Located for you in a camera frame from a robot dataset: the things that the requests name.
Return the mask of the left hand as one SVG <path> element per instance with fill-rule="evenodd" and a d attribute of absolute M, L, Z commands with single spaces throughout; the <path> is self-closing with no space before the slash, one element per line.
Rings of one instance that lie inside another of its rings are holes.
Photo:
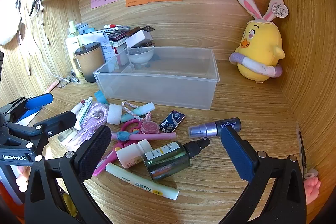
<path fill-rule="evenodd" d="M 16 184 L 19 187 L 20 192 L 25 192 L 27 190 L 30 171 L 31 168 L 29 166 L 18 167 L 19 175 L 16 179 Z"/>

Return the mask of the right hand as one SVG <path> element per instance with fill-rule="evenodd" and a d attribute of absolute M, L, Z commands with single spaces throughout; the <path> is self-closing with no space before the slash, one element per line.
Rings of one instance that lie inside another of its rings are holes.
<path fill-rule="evenodd" d="M 321 182 L 318 177 L 310 177 L 304 181 L 306 204 L 312 203 L 319 195 Z"/>

